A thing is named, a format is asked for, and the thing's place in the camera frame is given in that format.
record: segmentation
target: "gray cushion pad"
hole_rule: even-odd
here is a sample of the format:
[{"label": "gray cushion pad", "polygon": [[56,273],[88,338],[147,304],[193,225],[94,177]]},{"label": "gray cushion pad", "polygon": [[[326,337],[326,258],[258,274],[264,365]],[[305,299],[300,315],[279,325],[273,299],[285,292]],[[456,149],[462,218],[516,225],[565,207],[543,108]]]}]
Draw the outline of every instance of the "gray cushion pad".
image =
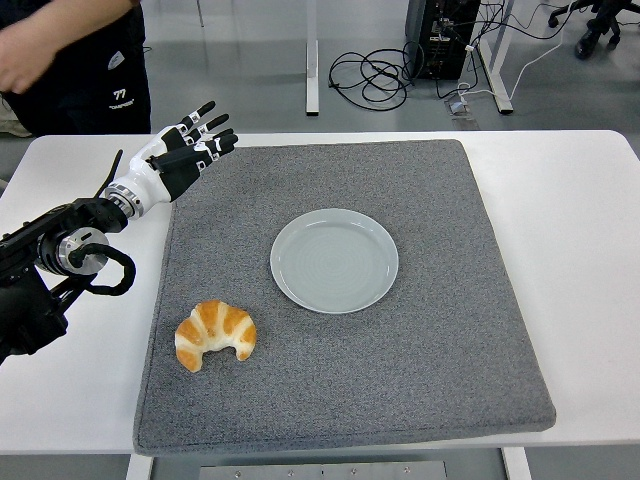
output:
[{"label": "gray cushion pad", "polygon": [[[368,215],[395,240],[396,281],[364,310],[306,310],[271,276],[280,230],[321,208]],[[212,298],[247,310],[258,342],[245,362],[225,349],[190,373],[174,333]],[[136,413],[138,453],[424,442],[554,422],[459,142],[238,148],[175,203]]]}]

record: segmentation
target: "white robotic hand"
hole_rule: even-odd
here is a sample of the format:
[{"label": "white robotic hand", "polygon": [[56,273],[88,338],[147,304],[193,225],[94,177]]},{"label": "white robotic hand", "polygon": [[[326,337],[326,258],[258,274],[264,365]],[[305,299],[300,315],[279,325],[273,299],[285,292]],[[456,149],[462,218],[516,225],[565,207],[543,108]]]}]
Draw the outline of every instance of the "white robotic hand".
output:
[{"label": "white robotic hand", "polygon": [[163,128],[131,158],[127,174],[111,182],[104,195],[134,219],[157,203],[182,195],[202,170],[233,151],[238,141],[232,129],[207,135],[229,119],[226,113],[193,128],[214,107],[215,102],[209,102],[176,125]]}]

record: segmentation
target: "person's hand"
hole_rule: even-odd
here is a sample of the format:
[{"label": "person's hand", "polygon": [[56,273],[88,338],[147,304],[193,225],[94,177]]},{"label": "person's hand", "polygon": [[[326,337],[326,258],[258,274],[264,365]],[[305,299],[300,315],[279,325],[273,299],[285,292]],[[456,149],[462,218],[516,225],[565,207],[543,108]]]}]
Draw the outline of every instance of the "person's hand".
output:
[{"label": "person's hand", "polygon": [[0,30],[0,92],[24,93],[51,66],[56,49],[29,19]]}]

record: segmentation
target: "croissant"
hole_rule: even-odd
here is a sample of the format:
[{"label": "croissant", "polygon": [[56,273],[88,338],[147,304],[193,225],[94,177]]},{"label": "croissant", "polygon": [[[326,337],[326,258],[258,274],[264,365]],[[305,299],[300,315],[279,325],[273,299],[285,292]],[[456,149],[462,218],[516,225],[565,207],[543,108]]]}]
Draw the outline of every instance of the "croissant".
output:
[{"label": "croissant", "polygon": [[256,327],[247,312],[220,300],[196,305],[175,334],[176,356],[191,372],[202,368],[204,352],[233,347],[236,358],[246,360],[256,345]]}]

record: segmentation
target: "robotic arm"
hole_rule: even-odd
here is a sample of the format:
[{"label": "robotic arm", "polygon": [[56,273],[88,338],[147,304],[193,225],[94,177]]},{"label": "robotic arm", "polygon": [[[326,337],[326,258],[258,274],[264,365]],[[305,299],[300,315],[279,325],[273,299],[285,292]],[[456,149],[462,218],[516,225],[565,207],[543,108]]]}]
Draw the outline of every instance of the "robotic arm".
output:
[{"label": "robotic arm", "polygon": [[[95,197],[56,207],[3,237],[0,364],[9,355],[33,354],[64,335],[68,325],[64,313],[84,291],[122,295],[131,287],[135,264],[110,247],[105,234],[122,231],[128,219],[142,217],[157,203],[174,201],[207,166],[233,151],[238,141],[233,130],[207,135],[228,115],[193,128],[214,107],[209,102],[162,129],[133,156],[129,171],[112,180],[119,152],[110,178]],[[115,287],[92,285],[108,259],[123,266],[121,282]],[[35,266],[67,278],[49,290]]]}]

